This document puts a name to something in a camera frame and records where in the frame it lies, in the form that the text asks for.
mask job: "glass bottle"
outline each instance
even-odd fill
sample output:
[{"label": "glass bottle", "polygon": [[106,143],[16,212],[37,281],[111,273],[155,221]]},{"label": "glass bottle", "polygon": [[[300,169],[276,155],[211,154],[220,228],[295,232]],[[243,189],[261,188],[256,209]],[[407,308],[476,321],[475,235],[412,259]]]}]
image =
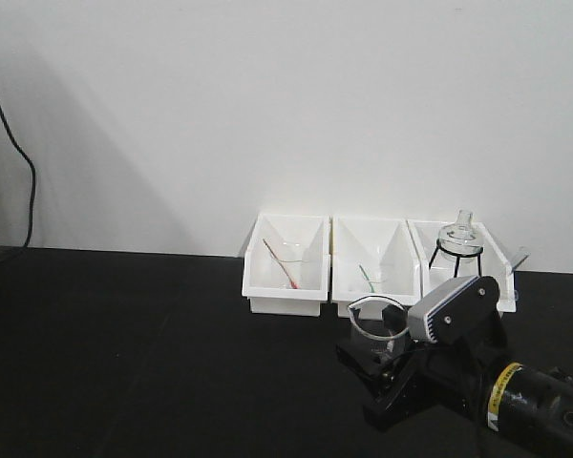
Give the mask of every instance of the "glass bottle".
[{"label": "glass bottle", "polygon": [[460,210],[456,222],[439,229],[439,246],[457,255],[476,255],[482,250],[484,240],[471,224],[473,212]]}]

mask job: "red-tipped stick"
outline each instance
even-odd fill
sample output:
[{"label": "red-tipped stick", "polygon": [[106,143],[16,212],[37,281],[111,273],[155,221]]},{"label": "red-tipped stick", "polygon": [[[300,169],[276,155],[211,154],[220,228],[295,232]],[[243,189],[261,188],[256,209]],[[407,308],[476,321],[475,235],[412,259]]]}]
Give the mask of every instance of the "red-tipped stick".
[{"label": "red-tipped stick", "polygon": [[283,272],[285,272],[286,277],[288,278],[288,282],[290,283],[290,287],[293,289],[299,289],[299,286],[297,285],[297,283],[295,282],[295,280],[289,275],[289,273],[287,272],[287,269],[283,266],[283,264],[280,262],[280,260],[278,259],[278,257],[276,256],[276,253],[274,253],[274,250],[271,249],[271,246],[269,246],[269,243],[267,243],[267,240],[263,239],[265,246],[267,247],[267,250],[269,250],[269,254],[271,255],[271,257],[278,262],[278,265],[280,265],[280,267],[283,269]]}]

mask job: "black wire stand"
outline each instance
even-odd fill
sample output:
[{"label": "black wire stand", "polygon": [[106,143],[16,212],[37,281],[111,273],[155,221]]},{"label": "black wire stand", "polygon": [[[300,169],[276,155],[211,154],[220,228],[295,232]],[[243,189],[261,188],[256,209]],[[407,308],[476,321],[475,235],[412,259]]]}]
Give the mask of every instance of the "black wire stand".
[{"label": "black wire stand", "polygon": [[429,269],[431,269],[431,266],[433,265],[433,261],[435,260],[435,257],[437,256],[437,252],[441,250],[444,253],[447,253],[449,255],[452,255],[456,258],[455,261],[455,278],[458,276],[458,268],[460,267],[460,259],[461,258],[477,258],[477,274],[481,277],[481,254],[484,251],[484,247],[480,246],[479,247],[479,251],[477,253],[474,253],[473,255],[461,255],[459,253],[453,253],[450,250],[446,250],[443,246],[441,246],[441,244],[439,243],[439,239],[437,239],[437,244],[436,244],[436,248],[435,251],[433,252],[433,255],[431,256],[431,260],[429,261]]}]

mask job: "yellow stripe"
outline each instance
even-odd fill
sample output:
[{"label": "yellow stripe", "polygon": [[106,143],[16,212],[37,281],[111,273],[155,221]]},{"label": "yellow stripe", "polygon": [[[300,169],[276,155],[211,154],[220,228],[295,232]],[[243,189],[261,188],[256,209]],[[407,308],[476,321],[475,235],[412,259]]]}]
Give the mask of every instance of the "yellow stripe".
[{"label": "yellow stripe", "polygon": [[520,363],[511,363],[503,369],[500,375],[497,377],[497,381],[493,386],[493,391],[490,394],[490,399],[488,400],[488,413],[493,413],[499,416],[499,406],[500,400],[503,397],[505,388],[511,380],[512,376],[522,367]]}]

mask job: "white plastic bin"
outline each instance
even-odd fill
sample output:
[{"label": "white plastic bin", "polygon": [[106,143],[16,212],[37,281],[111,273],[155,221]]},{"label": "white plastic bin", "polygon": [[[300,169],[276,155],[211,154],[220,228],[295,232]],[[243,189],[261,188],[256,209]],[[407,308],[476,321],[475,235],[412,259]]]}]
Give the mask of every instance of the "white plastic bin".
[{"label": "white plastic bin", "polygon": [[[338,316],[347,317],[349,303],[373,294],[404,305],[420,300],[420,261],[406,220],[335,217],[332,248]],[[368,307],[360,318],[381,320],[381,312]]]},{"label": "white plastic bin", "polygon": [[[429,294],[454,275],[454,258],[450,259],[449,255],[444,256],[441,251],[437,252],[433,266],[429,269],[429,260],[431,260],[436,248],[437,234],[439,229],[446,224],[450,224],[450,222],[408,219],[414,246],[420,257],[423,296]],[[499,283],[500,297],[497,303],[497,310],[499,312],[515,312],[516,292],[514,290],[514,274],[511,271],[511,265],[499,250],[486,227],[481,222],[474,222],[473,226],[484,239],[484,251],[481,254],[481,273],[482,275],[494,277]],[[475,258],[463,259],[458,267],[458,275],[460,277],[477,275],[477,270],[478,263]]]},{"label": "white plastic bin", "polygon": [[317,317],[329,298],[329,263],[329,217],[260,214],[244,255],[242,295],[255,313]]}]

